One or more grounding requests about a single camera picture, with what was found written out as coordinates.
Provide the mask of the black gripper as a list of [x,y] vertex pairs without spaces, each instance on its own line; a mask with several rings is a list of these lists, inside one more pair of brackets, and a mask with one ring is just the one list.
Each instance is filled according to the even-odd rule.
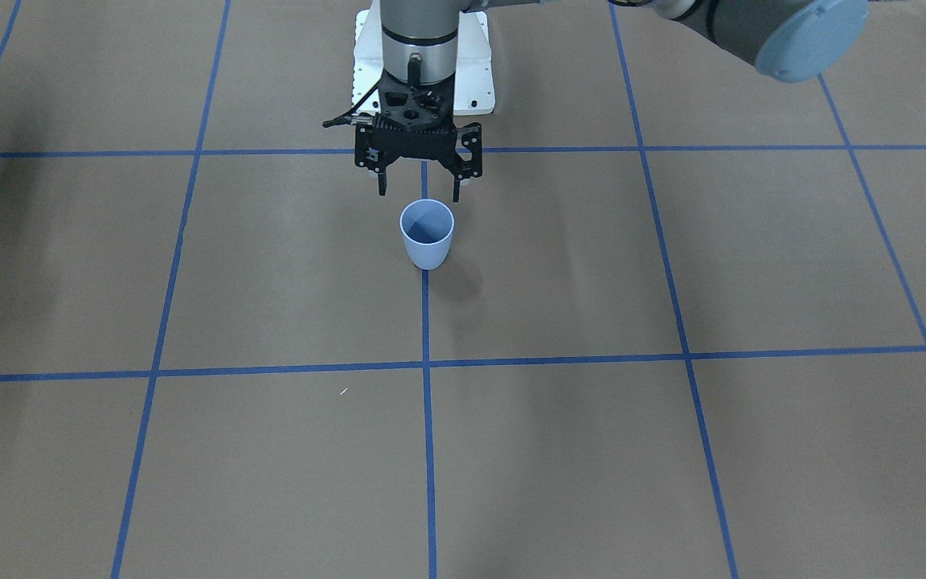
[[410,85],[383,71],[374,86],[379,112],[353,120],[354,165],[376,175],[378,192],[388,191],[387,169],[401,158],[441,164],[453,176],[453,202],[461,198],[464,179],[484,175],[482,127],[453,122],[456,76],[434,84]]

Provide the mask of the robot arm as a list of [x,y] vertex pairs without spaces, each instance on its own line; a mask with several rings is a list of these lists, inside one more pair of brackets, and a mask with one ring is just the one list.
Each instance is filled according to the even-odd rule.
[[[401,158],[433,161],[462,184],[484,174],[482,127],[455,124],[463,16],[500,1],[379,1],[376,23],[381,73],[328,127],[354,129],[354,162],[387,191],[387,172]],[[629,1],[691,29],[709,43],[786,84],[820,76],[863,33],[867,1]]]

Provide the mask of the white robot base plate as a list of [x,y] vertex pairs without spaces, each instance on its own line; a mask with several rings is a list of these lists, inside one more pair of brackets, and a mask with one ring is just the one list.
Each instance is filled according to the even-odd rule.
[[[380,7],[381,3],[374,1],[355,18],[351,104],[363,98],[383,70]],[[486,15],[482,12],[461,15],[458,39],[453,114],[456,117],[490,114],[495,109],[496,95]]]

